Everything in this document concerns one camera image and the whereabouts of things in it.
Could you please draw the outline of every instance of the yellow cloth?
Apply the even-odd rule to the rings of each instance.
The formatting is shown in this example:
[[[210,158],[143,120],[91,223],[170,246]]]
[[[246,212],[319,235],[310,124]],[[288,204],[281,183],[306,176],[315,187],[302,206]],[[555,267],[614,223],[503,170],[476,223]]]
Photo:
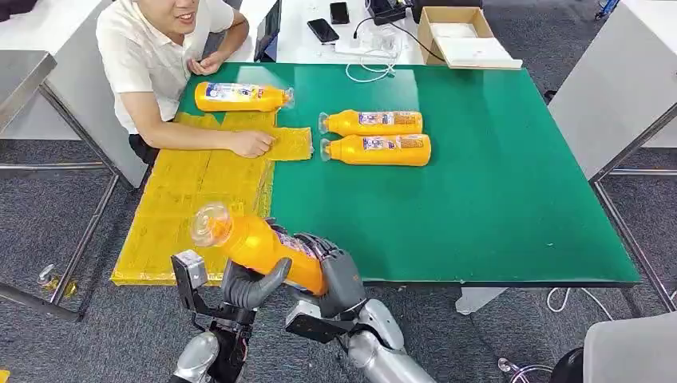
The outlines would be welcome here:
[[[275,113],[213,115],[179,113],[175,121],[206,129],[264,131],[275,137],[270,152],[246,159],[225,151],[162,150],[148,178],[111,280],[117,285],[173,285],[170,257],[193,249],[202,255],[209,284],[218,285],[226,258],[219,248],[195,247],[190,223],[209,202],[226,204],[233,215],[270,215],[276,160],[311,158],[309,128],[276,128]]]

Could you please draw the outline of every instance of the floor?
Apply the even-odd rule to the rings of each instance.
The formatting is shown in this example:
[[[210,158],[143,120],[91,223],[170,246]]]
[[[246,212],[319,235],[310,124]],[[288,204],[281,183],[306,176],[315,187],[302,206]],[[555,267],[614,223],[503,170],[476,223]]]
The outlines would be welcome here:
[[[494,33],[514,56],[524,58],[539,90],[556,89],[601,27],[590,0],[486,0]],[[79,143],[0,141],[0,162],[85,160]],[[675,167],[677,156],[642,151],[631,164]],[[2,174],[0,178],[0,280],[42,294],[35,279],[55,263],[63,270],[103,187],[105,172],[61,175]],[[677,198],[674,180],[605,180],[637,240],[663,281],[674,290],[677,263]],[[172,287],[116,287],[109,280],[139,202],[139,191],[118,187],[77,270],[79,292],[68,307],[86,311],[67,323],[0,300],[0,369],[19,382],[162,381],[184,345],[196,334]],[[593,289],[614,318],[661,314],[646,283],[626,290]],[[574,290],[559,314],[545,306],[546,289],[509,289],[477,313],[457,314],[455,287],[370,287],[371,297],[391,309],[410,354],[437,379],[503,382],[496,368],[505,356],[518,364],[553,365],[582,345],[586,330],[605,320],[589,297]],[[215,302],[218,290],[207,290]],[[336,345],[320,345],[281,330],[280,312],[291,304],[276,292],[257,316],[251,340],[249,381],[355,382],[364,378]]]

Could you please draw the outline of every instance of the orange bottle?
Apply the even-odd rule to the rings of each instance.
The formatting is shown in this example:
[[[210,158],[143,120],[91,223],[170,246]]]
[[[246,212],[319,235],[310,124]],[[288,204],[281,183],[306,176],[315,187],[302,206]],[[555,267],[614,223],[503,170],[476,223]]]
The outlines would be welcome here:
[[[196,214],[191,236],[197,246],[218,246],[227,257],[260,274],[271,272],[282,258],[291,259],[287,284],[322,295],[327,288],[315,254],[299,239],[271,229],[255,215],[234,217],[221,203],[209,203]]]
[[[293,101],[293,88],[282,90],[268,85],[206,81],[195,87],[195,103],[203,112],[271,112],[292,106]]]
[[[325,161],[341,160],[353,165],[423,166],[430,160],[430,138],[426,134],[398,136],[347,136],[321,141]]]
[[[328,115],[320,113],[318,129],[323,133],[334,132],[341,136],[377,136],[380,134],[419,134],[423,132],[423,116],[420,112],[355,112],[344,110]]]

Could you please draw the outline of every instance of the man's hand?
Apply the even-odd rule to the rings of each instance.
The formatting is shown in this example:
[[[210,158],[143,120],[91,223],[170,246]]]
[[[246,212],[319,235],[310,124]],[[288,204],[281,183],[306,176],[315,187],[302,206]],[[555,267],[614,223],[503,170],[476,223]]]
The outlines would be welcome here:
[[[271,150],[274,140],[268,134],[256,130],[233,132],[228,148],[238,156],[256,158]]]
[[[225,54],[219,51],[210,54],[200,62],[191,57],[188,59],[188,69],[194,74],[207,76],[208,74],[216,73],[221,64],[226,61],[226,58]]]

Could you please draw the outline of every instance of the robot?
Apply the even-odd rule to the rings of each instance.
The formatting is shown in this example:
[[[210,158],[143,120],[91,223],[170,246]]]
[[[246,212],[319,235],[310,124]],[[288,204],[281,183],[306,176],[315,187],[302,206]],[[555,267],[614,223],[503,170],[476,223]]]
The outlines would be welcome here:
[[[274,222],[271,227],[284,229]],[[388,308],[366,296],[362,279],[351,256],[331,241],[311,234],[297,234],[322,259],[327,293],[314,297],[295,290],[297,299],[287,315],[285,330],[317,342],[339,342],[350,363],[373,383],[434,383],[434,379],[410,357],[404,337]],[[203,259],[193,251],[172,256],[176,284],[192,323],[203,330],[179,356],[173,383],[235,383],[247,359],[256,308],[287,277],[290,259],[280,259],[270,274],[262,276],[228,260],[218,307],[205,304],[198,288],[207,282]],[[211,317],[207,329],[196,324],[196,314]]]

